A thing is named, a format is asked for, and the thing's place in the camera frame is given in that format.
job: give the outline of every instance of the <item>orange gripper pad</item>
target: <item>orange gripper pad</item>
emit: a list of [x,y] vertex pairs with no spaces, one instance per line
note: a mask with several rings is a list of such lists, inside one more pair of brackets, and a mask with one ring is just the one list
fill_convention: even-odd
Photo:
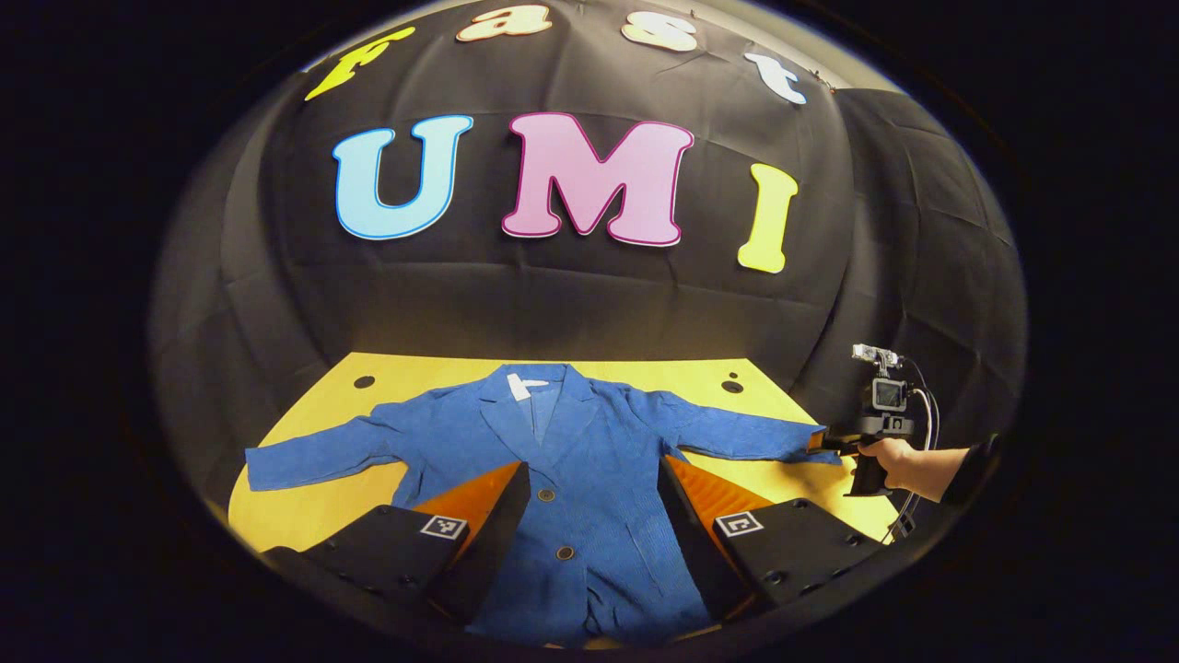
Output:
[[764,497],[747,491],[732,481],[722,479],[716,474],[696,467],[694,465],[689,465],[683,460],[679,460],[672,455],[667,455],[667,462],[671,465],[672,472],[676,473],[676,478],[679,480],[680,486],[684,487],[684,493],[687,495],[687,500],[692,503],[692,508],[696,510],[696,517],[700,519],[704,529],[709,531],[709,537],[712,538],[712,543],[717,546],[717,550],[725,556],[729,564],[737,569],[732,558],[729,557],[729,552],[725,547],[720,545],[720,539],[717,538],[717,533],[712,530],[712,521],[720,516],[729,516],[731,513],[740,513],[742,511],[751,511],[753,508],[762,508],[763,506],[772,506],[773,503],[765,499]]
[[413,508],[419,513],[432,516],[444,516],[447,518],[462,518],[467,521],[470,531],[467,540],[459,547],[454,559],[462,557],[463,551],[475,540],[475,534],[487,523],[487,516],[492,512],[495,503],[499,501],[503,488],[512,480],[520,461],[511,462],[498,470],[492,470],[487,474],[476,477],[466,484],[455,486],[449,491],[423,501]]

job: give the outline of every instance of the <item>yellow table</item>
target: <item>yellow table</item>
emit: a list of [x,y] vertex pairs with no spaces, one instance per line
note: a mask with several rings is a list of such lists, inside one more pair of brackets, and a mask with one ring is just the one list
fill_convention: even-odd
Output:
[[[316,433],[367,415],[384,402],[409,400],[426,390],[482,380],[503,363],[555,363],[529,360],[447,359],[353,353],[328,372],[270,429],[259,446]],[[790,396],[745,359],[702,361],[569,361],[586,378],[625,382],[647,392],[668,390],[699,406],[742,414],[815,424]],[[737,378],[731,379],[730,373]],[[373,376],[370,387],[354,382]],[[733,380],[733,394],[720,387]],[[897,512],[885,497],[844,498],[851,487],[850,458],[843,466],[784,464],[775,460],[722,460],[691,452],[696,466],[773,501],[806,498],[877,540]],[[389,504],[406,465],[369,467],[360,474],[282,491],[253,492],[246,471],[237,478],[229,504],[229,524],[262,552],[274,546],[303,551],[342,530],[374,506]],[[590,648],[613,646],[605,638]]]

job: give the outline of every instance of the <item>blue corduroy blazer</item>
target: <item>blue corduroy blazer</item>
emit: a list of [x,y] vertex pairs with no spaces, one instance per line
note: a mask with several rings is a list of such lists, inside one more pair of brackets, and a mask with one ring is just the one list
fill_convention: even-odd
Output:
[[[547,385],[525,387],[528,396],[518,400],[513,374]],[[590,380],[568,365],[506,365],[477,382],[380,405],[342,426],[245,453],[255,491],[402,460],[408,470],[393,505],[403,508],[525,461],[533,497],[467,630],[531,645],[574,648],[601,635],[651,645],[712,624],[656,488],[660,457],[686,461],[681,447],[838,465],[834,453],[806,454],[821,429]],[[542,490],[555,498],[539,499]],[[559,559],[566,546],[573,557]]]

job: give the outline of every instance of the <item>pink letter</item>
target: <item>pink letter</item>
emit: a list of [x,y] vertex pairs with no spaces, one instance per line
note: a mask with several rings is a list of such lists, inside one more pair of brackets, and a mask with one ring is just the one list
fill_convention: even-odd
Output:
[[621,189],[623,211],[606,223],[611,237],[628,244],[671,247],[679,242],[676,225],[676,177],[692,134],[658,122],[640,122],[598,158],[581,125],[566,113],[529,113],[512,120],[523,139],[516,209],[503,217],[513,237],[548,237],[561,219],[548,209],[549,185],[565,201],[573,227],[593,232],[606,206]]

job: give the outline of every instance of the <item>blue letter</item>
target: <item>blue letter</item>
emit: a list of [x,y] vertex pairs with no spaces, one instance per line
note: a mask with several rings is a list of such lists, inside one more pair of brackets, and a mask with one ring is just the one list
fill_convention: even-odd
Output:
[[441,116],[414,125],[410,133],[422,139],[422,179],[417,196],[403,205],[387,205],[376,192],[381,149],[393,143],[393,130],[341,140],[331,156],[340,162],[336,215],[344,230],[364,239],[393,239],[429,228],[450,205],[459,136],[473,124],[467,116]]

